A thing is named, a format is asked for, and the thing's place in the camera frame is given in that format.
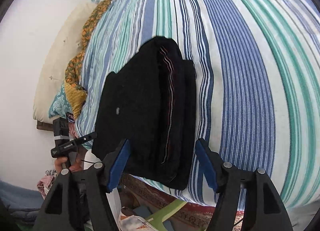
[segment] silver bolt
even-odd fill
[[[226,168],[231,168],[231,167],[232,167],[232,163],[230,163],[230,162],[224,162],[224,163],[223,163],[223,166],[226,167]]]
[[[101,167],[102,167],[102,163],[101,162],[97,162],[97,163],[95,163],[94,164],[94,167],[96,168],[96,169],[100,169]]]
[[[265,174],[266,173],[265,169],[263,169],[263,168],[258,168],[257,172],[260,173],[260,174]]]
[[[69,172],[67,168],[62,169],[61,174],[66,175]]]

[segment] green chair leg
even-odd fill
[[[149,221],[149,224],[156,228],[158,231],[167,231],[162,223],[166,221],[169,217],[171,217],[173,214],[175,214],[185,204],[187,204],[186,201],[176,199],[163,209],[160,209],[153,215],[149,216],[146,220],[153,219]]]

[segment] bed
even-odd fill
[[[312,0],[112,0],[88,45],[76,130],[94,131],[106,76],[155,35],[196,71],[196,139],[245,170],[262,167],[286,207],[320,195],[320,14]],[[215,206],[196,156],[179,199]],[[239,208],[244,208],[244,193]]]

